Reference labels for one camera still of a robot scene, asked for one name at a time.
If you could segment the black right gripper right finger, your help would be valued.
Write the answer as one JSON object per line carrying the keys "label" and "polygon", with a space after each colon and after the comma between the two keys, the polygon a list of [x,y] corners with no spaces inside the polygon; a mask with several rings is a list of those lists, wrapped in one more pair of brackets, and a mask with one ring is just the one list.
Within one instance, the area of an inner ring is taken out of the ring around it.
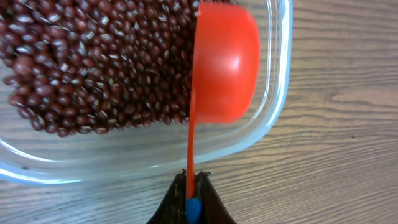
{"label": "black right gripper right finger", "polygon": [[200,172],[196,175],[199,199],[202,201],[199,224],[236,224],[211,183],[210,174]]}

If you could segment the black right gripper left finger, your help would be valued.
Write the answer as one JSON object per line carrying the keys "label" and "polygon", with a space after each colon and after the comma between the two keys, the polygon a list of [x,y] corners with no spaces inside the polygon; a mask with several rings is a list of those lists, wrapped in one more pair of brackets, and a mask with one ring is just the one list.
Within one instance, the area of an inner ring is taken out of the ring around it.
{"label": "black right gripper left finger", "polygon": [[187,224],[185,212],[186,171],[177,174],[158,209],[147,224]]}

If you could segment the red measuring scoop blue handle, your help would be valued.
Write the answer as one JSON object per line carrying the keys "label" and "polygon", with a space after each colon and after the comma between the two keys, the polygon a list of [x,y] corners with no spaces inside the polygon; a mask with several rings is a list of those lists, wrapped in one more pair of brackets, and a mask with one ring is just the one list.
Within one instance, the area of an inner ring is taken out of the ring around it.
{"label": "red measuring scoop blue handle", "polygon": [[259,71],[259,30],[243,7],[216,2],[198,6],[187,142],[185,212],[188,223],[202,214],[194,171],[198,123],[232,123],[248,110]]}

